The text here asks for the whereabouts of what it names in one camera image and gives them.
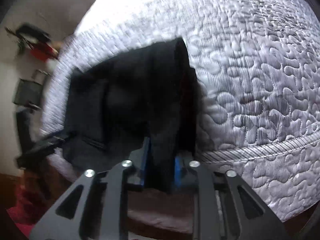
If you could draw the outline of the black pants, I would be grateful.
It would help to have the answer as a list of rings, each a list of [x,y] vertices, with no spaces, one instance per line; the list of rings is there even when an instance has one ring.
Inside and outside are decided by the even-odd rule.
[[[150,139],[146,186],[170,192],[175,158],[194,154],[200,85],[182,38],[118,54],[70,76],[63,157],[101,172]]]

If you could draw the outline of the black metal chair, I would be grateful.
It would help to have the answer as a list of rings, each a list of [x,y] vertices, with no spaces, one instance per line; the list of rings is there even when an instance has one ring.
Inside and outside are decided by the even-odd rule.
[[[37,69],[31,79],[19,79],[12,103],[16,106],[27,107],[33,110],[41,109],[43,105],[43,92],[51,74]]]

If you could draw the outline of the coat rack with clothes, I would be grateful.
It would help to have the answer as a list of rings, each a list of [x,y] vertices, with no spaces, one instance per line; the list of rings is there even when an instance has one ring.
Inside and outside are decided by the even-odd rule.
[[[8,35],[16,37],[17,56],[28,52],[36,59],[46,62],[57,60],[59,51],[52,45],[51,36],[30,23],[22,23],[17,29],[4,28]]]

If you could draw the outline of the grey quilted bedspread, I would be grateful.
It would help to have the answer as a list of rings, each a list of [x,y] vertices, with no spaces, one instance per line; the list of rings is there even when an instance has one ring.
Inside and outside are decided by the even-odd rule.
[[[63,127],[69,75],[182,37],[202,98],[197,156],[234,169],[282,221],[319,201],[319,19],[314,0],[95,0],[67,39],[41,132]]]

